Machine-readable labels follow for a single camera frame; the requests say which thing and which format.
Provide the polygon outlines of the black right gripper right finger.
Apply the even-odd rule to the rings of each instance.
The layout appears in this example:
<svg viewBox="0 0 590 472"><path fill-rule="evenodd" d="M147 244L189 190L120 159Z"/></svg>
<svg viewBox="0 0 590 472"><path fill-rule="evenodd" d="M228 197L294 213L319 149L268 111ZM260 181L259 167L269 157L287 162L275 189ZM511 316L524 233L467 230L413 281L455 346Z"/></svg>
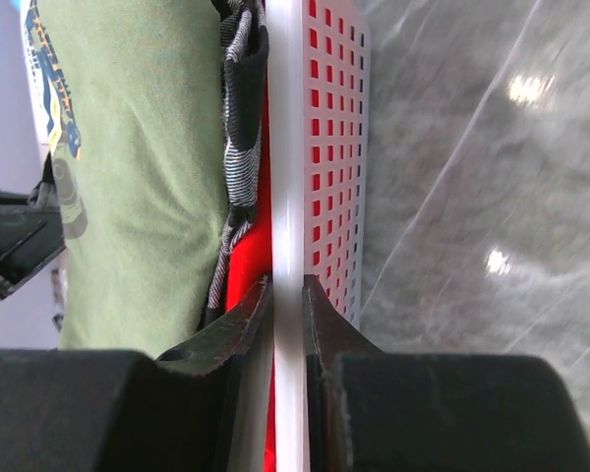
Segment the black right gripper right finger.
<svg viewBox="0 0 590 472"><path fill-rule="evenodd" d="M344 353L382 351L335 310L320 281L310 274L304 276L302 309L310 466L313 471L344 471L347 453L336 359Z"/></svg>

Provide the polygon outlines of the white clothes basket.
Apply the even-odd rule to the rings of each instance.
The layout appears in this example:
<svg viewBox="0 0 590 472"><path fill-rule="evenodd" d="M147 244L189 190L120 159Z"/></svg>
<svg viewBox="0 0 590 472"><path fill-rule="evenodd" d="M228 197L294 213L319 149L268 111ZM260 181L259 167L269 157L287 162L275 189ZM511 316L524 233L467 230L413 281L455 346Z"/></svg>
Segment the white clothes basket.
<svg viewBox="0 0 590 472"><path fill-rule="evenodd" d="M267 124L272 267L268 314L249 365L238 471L326 471L322 329L361 319L370 35L351 1L269 1Z"/></svg>

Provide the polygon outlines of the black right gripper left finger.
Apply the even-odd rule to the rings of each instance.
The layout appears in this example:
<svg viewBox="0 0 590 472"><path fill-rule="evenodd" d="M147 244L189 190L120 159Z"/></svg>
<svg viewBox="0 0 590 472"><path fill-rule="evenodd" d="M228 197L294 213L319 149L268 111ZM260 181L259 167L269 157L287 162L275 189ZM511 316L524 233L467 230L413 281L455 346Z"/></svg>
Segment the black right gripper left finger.
<svg viewBox="0 0 590 472"><path fill-rule="evenodd" d="M271 384L271 277L157 362L189 383L181 426L199 471L262 471Z"/></svg>

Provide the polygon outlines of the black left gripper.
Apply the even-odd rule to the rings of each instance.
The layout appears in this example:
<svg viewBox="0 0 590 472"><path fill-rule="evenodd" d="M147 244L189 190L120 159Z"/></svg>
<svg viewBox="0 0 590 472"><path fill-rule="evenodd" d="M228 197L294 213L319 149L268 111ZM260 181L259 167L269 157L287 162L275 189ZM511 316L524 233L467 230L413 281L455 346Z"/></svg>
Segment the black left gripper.
<svg viewBox="0 0 590 472"><path fill-rule="evenodd" d="M65 249L53 185L29 195L0 191L0 300L13 295Z"/></svg>

